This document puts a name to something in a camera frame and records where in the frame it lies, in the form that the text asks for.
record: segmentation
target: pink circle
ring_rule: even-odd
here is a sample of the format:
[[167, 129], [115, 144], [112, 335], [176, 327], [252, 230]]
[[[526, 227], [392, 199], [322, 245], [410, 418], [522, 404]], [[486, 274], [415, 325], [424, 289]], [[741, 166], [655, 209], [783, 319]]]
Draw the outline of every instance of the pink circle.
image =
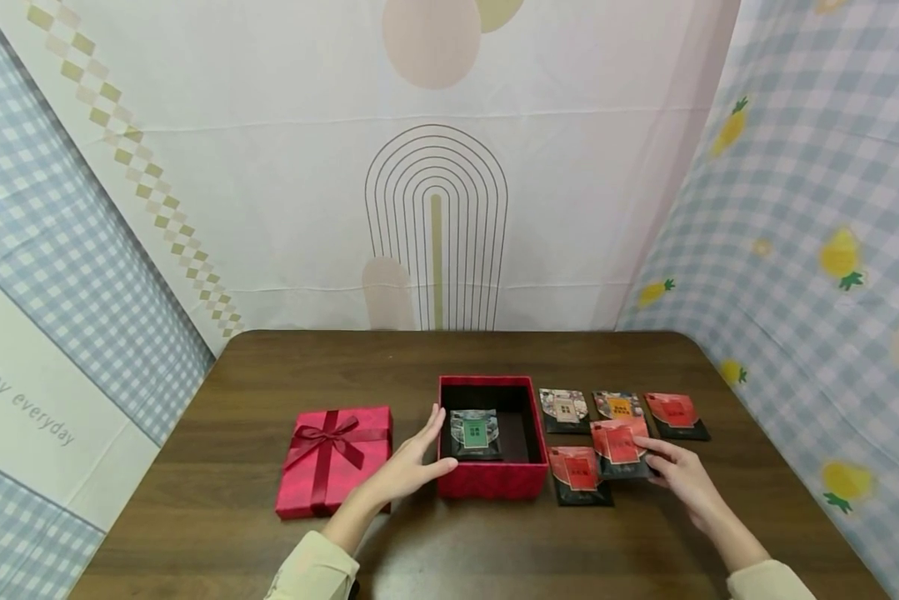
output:
[[475, 0], [388, 0], [383, 10], [386, 55], [420, 88], [449, 88], [465, 77], [481, 34]]

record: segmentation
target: finger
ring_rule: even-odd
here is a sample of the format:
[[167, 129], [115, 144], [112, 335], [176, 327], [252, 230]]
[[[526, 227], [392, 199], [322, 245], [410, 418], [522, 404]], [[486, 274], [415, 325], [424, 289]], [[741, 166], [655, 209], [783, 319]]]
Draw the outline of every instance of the finger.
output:
[[632, 436], [632, 441], [640, 448], [646, 448], [654, 453], [668, 456], [675, 463], [679, 459], [687, 458], [689, 454], [692, 454], [689, 450], [676, 446], [675, 443], [657, 440], [655, 437]]
[[672, 475], [672, 470], [676, 468], [674, 463], [669, 462], [663, 456], [659, 456], [657, 454], [651, 454], [646, 458], [646, 464], [652, 468], [655, 468], [659, 473], [662, 474], [664, 478], [669, 478]]
[[456, 467], [459, 467], [459, 461], [452, 457], [433, 462], [432, 465], [425, 465], [422, 467], [424, 482], [430, 482], [433, 479], [439, 479], [442, 477], [442, 475], [453, 472]]
[[439, 409], [436, 412], [436, 421], [432, 422], [428, 429], [419, 433], [419, 441], [423, 443], [425, 448], [429, 448], [430, 444], [439, 437], [445, 418], [447, 418], [447, 410], [444, 408]]
[[429, 429], [430, 426], [432, 425], [432, 422], [436, 421], [436, 413], [437, 412], [439, 412], [439, 405], [436, 404], [435, 402], [433, 402], [432, 409], [430, 409], [430, 411], [429, 411], [429, 421], [426, 422], [426, 425], [424, 426], [422, 431]]
[[652, 485], [659, 486], [660, 488], [665, 488], [669, 490], [669, 482], [663, 479], [662, 477], [650, 477], [649, 482]]
[[426, 432], [428, 432], [429, 428], [432, 427], [432, 422], [435, 421], [438, 411], [439, 411], [439, 405], [433, 402], [432, 406], [429, 410], [429, 418], [426, 419], [426, 424], [422, 426], [422, 429], [419, 429], [418, 431], [416, 431], [415, 436], [410, 437], [410, 441], [418, 440], [419, 438], [422, 438], [423, 436], [426, 435]]

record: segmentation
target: fabric wall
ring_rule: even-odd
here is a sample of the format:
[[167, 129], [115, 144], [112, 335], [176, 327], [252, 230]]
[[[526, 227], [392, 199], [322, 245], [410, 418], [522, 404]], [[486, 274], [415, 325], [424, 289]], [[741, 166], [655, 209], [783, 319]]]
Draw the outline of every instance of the fabric wall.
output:
[[0, 1], [210, 348], [611, 328], [738, 0]]
[[0, 37], [0, 598], [63, 598], [211, 360]]
[[899, 1], [743, 2], [640, 279], [899, 598]]

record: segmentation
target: green label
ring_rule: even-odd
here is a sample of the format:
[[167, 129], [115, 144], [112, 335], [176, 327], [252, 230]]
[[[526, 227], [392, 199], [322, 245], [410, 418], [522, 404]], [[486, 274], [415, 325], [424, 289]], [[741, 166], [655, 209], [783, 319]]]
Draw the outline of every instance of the green label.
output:
[[462, 421], [463, 448], [489, 448], [485, 418], [466, 418]]

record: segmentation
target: woman's left hand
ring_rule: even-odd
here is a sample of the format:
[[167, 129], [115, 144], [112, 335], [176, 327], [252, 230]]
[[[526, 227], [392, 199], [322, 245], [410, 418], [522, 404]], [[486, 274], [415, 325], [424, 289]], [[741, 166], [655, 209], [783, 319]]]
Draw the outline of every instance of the woman's left hand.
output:
[[366, 493], [380, 505], [389, 504], [392, 500], [416, 492], [431, 480], [441, 478], [459, 466], [459, 461], [448, 457], [432, 462], [431, 465], [422, 463], [423, 455], [439, 436], [446, 417], [447, 411], [433, 404], [426, 426], [403, 442], [392, 458], [362, 483], [360, 492]]

